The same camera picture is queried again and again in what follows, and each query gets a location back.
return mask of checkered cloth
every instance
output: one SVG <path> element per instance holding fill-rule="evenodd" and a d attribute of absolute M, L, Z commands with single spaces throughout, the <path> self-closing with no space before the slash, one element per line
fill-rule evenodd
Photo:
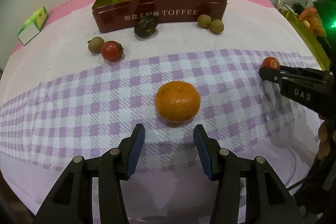
<path fill-rule="evenodd" d="M 305 108 L 280 96 L 258 70 L 266 56 L 283 65 L 316 67 L 297 53 L 214 50 L 152 57 L 67 75 L 21 94 L 0 108 L 0 152 L 63 170 L 76 155 L 92 158 L 118 146 L 136 123 L 146 129 L 137 172 L 193 166 L 193 128 L 203 124 L 222 147 L 239 152 L 268 138 Z M 172 80 L 201 95 L 196 117 L 174 126 L 158 118 L 154 95 Z"/>

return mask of blue gripper pad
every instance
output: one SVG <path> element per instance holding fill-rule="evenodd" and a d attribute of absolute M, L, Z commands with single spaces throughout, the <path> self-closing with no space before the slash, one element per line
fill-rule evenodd
<path fill-rule="evenodd" d="M 127 159 L 125 159 L 125 161 L 127 160 L 127 169 L 125 172 L 127 179 L 130 179 L 135 173 L 144 140 L 145 128 L 142 124 L 138 123 L 135 126 L 132 135 L 129 137 L 123 152 L 123 156 L 127 157 Z"/>
<path fill-rule="evenodd" d="M 194 129 L 194 142 L 197 148 L 199 158 L 201 160 L 204 174 L 208 176 L 209 180 L 212 180 L 214 177 L 214 173 L 212 171 L 212 159 L 207 150 L 205 140 L 202 137 L 202 131 L 204 131 L 205 133 L 203 126 L 201 124 L 198 124 Z"/>

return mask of plastic bag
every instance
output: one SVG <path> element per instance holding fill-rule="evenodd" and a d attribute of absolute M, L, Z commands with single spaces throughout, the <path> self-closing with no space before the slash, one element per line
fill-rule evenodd
<path fill-rule="evenodd" d="M 310 24 L 309 30 L 312 32 L 314 37 L 325 37 L 327 36 L 321 22 L 321 18 L 316 8 L 308 7 L 303 10 L 299 16 L 300 20 L 306 20 Z"/>

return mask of gold tray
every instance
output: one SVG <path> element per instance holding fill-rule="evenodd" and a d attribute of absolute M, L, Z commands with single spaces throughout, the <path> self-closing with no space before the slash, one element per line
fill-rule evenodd
<path fill-rule="evenodd" d="M 96 0 L 92 13 L 103 33 L 134 27 L 148 14 L 157 16 L 159 23 L 197 21 L 206 14 L 222 19 L 227 0 Z"/>
<path fill-rule="evenodd" d="M 316 58 L 319 66 L 322 70 L 326 70 L 330 67 L 330 60 L 323 50 L 321 44 L 317 41 L 314 35 L 308 30 L 308 28 L 294 15 L 291 11 L 283 11 L 281 14 L 292 24 L 296 32 L 306 43 L 311 54 Z"/>

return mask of red cherry tomato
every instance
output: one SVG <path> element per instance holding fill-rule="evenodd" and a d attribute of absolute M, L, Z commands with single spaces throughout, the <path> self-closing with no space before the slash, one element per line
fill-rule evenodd
<path fill-rule="evenodd" d="M 123 47 L 116 41 L 107 41 L 101 47 L 101 56 L 106 61 L 117 62 L 123 55 Z"/>
<path fill-rule="evenodd" d="M 266 57 L 262 62 L 262 66 L 271 69 L 280 69 L 279 61 L 273 56 Z"/>

